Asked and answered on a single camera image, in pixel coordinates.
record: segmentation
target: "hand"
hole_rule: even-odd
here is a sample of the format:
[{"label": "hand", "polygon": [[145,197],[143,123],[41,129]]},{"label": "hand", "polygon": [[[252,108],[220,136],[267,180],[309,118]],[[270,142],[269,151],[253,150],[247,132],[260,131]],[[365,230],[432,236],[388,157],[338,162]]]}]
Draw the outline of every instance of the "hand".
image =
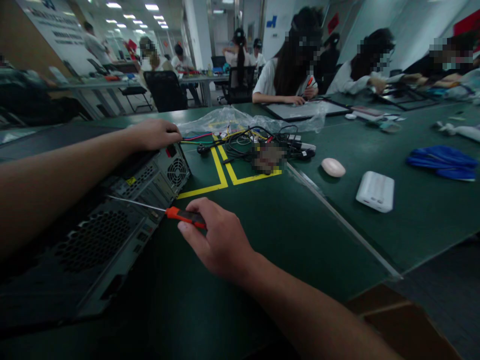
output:
[{"label": "hand", "polygon": [[284,96],[283,102],[285,104],[303,105],[305,104],[305,99],[301,96]]},{"label": "hand", "polygon": [[303,96],[306,97],[308,100],[316,97],[318,94],[319,94],[319,88],[312,87],[312,86],[307,87],[303,92]]},{"label": "hand", "polygon": [[163,119],[147,119],[123,131],[137,151],[157,150],[182,141],[177,125]]},{"label": "hand", "polygon": [[387,83],[385,82],[385,80],[382,80],[378,77],[371,77],[370,80],[368,80],[368,83],[375,87],[375,92],[377,93],[377,95],[382,94],[387,87]]},{"label": "hand", "polygon": [[401,80],[405,83],[416,83],[423,77],[421,73],[410,74],[402,76]]},{"label": "hand", "polygon": [[206,197],[193,200],[185,210],[200,213],[205,220],[206,236],[192,224],[178,223],[181,234],[205,267],[234,283],[244,281],[259,256],[250,246],[239,218]]}]

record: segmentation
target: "plastic bag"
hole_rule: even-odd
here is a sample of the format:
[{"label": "plastic bag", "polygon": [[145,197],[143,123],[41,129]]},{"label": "plastic bag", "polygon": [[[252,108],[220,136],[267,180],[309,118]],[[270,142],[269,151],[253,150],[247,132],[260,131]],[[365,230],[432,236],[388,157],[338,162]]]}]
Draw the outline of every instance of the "plastic bag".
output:
[{"label": "plastic bag", "polygon": [[[298,127],[299,133],[319,133],[324,128],[327,109],[322,102],[317,102],[315,106],[318,107],[318,112],[315,116],[308,120],[297,122],[286,122],[259,115],[252,117],[231,106],[226,106],[213,110],[198,120],[179,124],[178,128],[184,135],[189,132],[212,132],[216,134],[226,132],[227,130],[229,133],[234,133],[255,126],[265,128],[271,133],[278,133],[283,127],[295,125]],[[296,133],[297,129],[289,127],[284,132]]]}]

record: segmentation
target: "tablet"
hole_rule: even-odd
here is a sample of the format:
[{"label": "tablet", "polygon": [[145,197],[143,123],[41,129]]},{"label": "tablet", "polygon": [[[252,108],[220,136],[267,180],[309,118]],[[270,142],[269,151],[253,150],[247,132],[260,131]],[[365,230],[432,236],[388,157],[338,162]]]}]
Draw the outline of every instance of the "tablet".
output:
[{"label": "tablet", "polygon": [[308,101],[304,105],[285,103],[262,104],[262,107],[275,118],[285,120],[286,122],[310,119],[319,113],[320,106],[325,107],[326,116],[345,115],[351,112],[344,106],[324,99]]}]

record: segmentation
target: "white computer mouse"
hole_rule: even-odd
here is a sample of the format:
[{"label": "white computer mouse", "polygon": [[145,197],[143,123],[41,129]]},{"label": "white computer mouse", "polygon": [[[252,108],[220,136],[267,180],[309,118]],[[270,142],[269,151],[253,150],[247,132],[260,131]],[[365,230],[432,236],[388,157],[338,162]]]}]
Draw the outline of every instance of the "white computer mouse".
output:
[{"label": "white computer mouse", "polygon": [[338,160],[331,157],[324,158],[321,162],[321,167],[328,175],[334,178],[341,178],[347,172]]}]

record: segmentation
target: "floor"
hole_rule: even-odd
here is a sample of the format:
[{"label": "floor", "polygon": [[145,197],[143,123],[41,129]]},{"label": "floor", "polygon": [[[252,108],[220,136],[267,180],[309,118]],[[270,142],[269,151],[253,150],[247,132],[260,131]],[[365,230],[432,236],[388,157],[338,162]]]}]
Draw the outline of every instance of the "floor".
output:
[{"label": "floor", "polygon": [[388,284],[425,309],[464,360],[480,359],[479,259],[472,238]]}]

